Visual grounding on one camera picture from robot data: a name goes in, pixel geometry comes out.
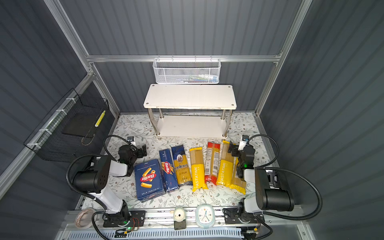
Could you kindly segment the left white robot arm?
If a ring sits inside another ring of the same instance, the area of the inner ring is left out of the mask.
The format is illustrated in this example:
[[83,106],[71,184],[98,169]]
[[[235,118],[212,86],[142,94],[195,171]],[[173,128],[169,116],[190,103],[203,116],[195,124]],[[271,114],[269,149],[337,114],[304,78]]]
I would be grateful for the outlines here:
[[108,186],[108,177],[131,176],[135,161],[147,155],[146,146],[138,149],[134,145],[124,145],[118,154],[118,161],[110,155],[89,154],[76,158],[67,169],[66,181],[73,191],[102,206],[103,227],[142,227],[146,212],[130,211],[126,201]]

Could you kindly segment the yellow Pastatime spaghetti bag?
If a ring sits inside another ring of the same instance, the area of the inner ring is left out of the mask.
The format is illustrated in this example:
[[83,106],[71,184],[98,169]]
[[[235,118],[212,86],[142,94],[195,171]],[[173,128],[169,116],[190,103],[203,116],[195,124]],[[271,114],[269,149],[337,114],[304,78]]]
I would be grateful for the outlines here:
[[208,187],[205,182],[205,165],[202,147],[190,149],[190,159],[193,180],[193,192],[198,189],[207,190]]
[[221,161],[217,176],[217,185],[230,187],[234,172],[235,157],[231,153],[231,144],[228,141],[223,141],[221,147]]

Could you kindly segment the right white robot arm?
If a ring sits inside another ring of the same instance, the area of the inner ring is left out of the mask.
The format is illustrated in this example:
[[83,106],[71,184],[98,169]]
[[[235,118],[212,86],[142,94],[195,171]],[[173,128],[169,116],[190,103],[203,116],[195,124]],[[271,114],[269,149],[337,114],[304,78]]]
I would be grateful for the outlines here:
[[255,169],[251,161],[254,152],[255,149],[250,145],[231,144],[228,150],[235,158],[231,186],[245,188],[247,183],[252,183],[255,187],[255,197],[243,198],[238,203],[235,217],[243,223],[255,220],[252,214],[260,216],[262,211],[267,210],[290,212],[295,206],[285,174],[279,174],[276,170]]

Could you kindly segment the red spaghetti bag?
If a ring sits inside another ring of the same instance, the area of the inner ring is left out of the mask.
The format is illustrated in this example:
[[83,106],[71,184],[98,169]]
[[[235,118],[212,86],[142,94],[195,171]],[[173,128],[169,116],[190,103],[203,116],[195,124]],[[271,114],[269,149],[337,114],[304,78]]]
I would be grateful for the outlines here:
[[219,161],[220,161],[220,144],[208,142],[206,162],[205,162],[205,181],[217,184]]

